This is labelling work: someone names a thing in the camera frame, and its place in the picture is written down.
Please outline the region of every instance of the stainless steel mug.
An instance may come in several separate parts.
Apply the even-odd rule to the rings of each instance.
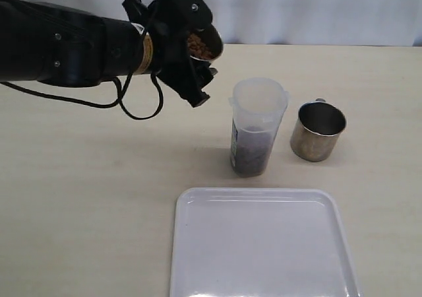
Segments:
[[[290,139],[293,152],[310,162],[326,160],[346,128],[344,114],[324,99],[316,99],[299,109]]]

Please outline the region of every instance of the dark granules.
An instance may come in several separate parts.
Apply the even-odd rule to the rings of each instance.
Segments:
[[[196,34],[191,34],[188,39],[188,48],[191,55],[197,59],[203,59],[209,61],[213,59],[212,52],[207,45],[197,36]]]
[[[271,155],[272,134],[259,132],[262,129],[258,127],[248,127],[245,130],[237,130],[233,124],[231,165],[241,177],[261,175]]]

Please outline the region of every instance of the beige table surface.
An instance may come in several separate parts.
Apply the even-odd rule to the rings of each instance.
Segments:
[[[132,121],[0,88],[0,296],[168,295],[176,198],[190,187],[296,187],[338,202],[366,296],[419,296],[422,279],[422,49],[227,46],[192,109],[165,88],[163,112]],[[229,166],[230,97],[247,77],[291,94],[268,169],[237,178]],[[51,89],[99,102],[113,86]],[[326,162],[290,150],[297,109],[323,97],[347,129]],[[127,96],[155,108],[148,77]]]

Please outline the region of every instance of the white plastic tray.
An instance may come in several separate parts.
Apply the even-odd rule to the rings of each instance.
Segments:
[[[170,297],[356,297],[327,194],[190,189],[177,202]]]

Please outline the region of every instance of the white wall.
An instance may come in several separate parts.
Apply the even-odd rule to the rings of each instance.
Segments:
[[[126,18],[123,0],[37,1]],[[205,1],[213,10],[214,23],[225,42],[399,46],[422,43],[421,0]]]

